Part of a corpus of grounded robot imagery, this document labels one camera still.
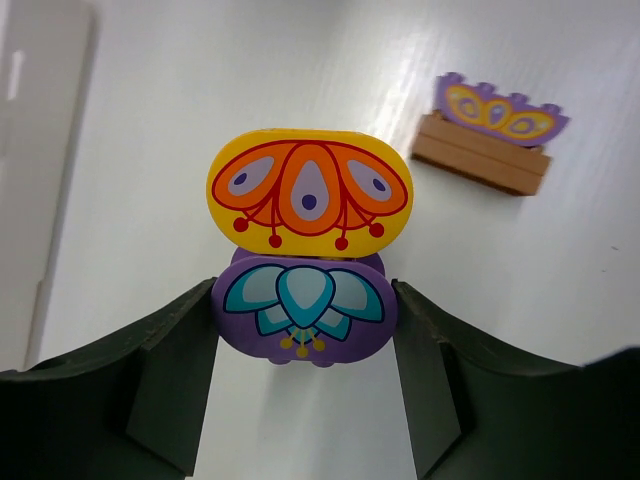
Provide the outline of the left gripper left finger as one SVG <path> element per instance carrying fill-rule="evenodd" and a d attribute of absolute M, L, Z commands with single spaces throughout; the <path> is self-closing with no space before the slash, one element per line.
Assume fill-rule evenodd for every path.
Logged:
<path fill-rule="evenodd" d="M 2 478 L 193 476 L 218 343 L 213 284 L 28 370 L 2 372 Z"/>

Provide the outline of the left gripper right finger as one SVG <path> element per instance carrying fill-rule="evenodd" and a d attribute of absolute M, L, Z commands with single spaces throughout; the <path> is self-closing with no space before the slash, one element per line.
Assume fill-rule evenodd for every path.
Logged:
<path fill-rule="evenodd" d="M 574 366 L 512 346 L 394 281 L 394 348 L 420 479 L 635 479 L 639 351 Z"/>

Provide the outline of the purple oval flower lego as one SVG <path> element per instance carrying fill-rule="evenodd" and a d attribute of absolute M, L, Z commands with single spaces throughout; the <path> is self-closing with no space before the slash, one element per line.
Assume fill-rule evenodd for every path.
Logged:
<path fill-rule="evenodd" d="M 398 319 L 379 254 L 328 260 L 237 249 L 214 281 L 211 308 L 231 347 L 279 365 L 364 360 L 389 342 Z"/>

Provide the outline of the yellow oval orange-pattern lego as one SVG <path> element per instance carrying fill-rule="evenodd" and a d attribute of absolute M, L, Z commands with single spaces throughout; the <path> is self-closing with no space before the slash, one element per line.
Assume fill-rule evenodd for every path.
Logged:
<path fill-rule="evenodd" d="M 403 158 L 375 137 L 264 129 L 220 150 L 206 198 L 215 224 L 239 248 L 350 259 L 376 254 L 400 235 L 414 188 Z"/>

